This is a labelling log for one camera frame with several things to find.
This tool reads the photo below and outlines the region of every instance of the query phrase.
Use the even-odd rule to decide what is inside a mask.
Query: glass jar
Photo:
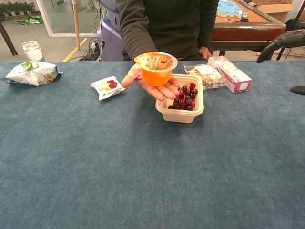
[[[25,42],[22,44],[22,48],[29,61],[45,62],[40,46],[36,41]]]

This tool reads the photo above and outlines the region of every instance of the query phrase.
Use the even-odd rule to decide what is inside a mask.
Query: sleeve
[[[198,46],[210,47],[217,16],[218,0],[200,0]]]
[[[156,52],[157,48],[148,33],[148,17],[142,0],[116,0],[120,12],[121,36],[125,49],[133,60],[145,52]]]

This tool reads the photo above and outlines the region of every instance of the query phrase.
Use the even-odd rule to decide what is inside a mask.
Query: paper food container
[[[180,75],[173,74],[177,80],[179,80],[181,86],[187,85],[190,83],[196,84],[196,89],[198,90],[198,94],[195,97],[196,106],[192,111],[185,110],[175,110],[168,109],[168,106],[173,104],[172,99],[165,99],[164,101],[156,101],[156,109],[162,113],[163,119],[169,122],[178,122],[178,123],[191,123],[194,119],[200,116],[203,113],[204,105],[203,105],[203,85],[202,80],[198,76],[193,75]]]

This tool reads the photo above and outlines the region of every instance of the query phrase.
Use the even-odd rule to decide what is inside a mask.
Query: wall
[[[0,3],[5,3],[5,4],[7,4],[7,3],[9,3],[9,1],[10,1],[11,3],[15,3],[15,2],[24,3],[25,1],[26,1],[27,3],[34,2],[34,3],[35,3],[35,10],[39,11],[36,0],[0,0]]]

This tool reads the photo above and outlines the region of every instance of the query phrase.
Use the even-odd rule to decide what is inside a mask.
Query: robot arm
[[[278,36],[275,40],[271,42],[271,44],[264,48],[261,55],[258,57],[257,62],[263,62],[267,59],[270,53],[282,47],[293,48],[299,46],[305,46],[305,29],[285,32],[284,34]]]

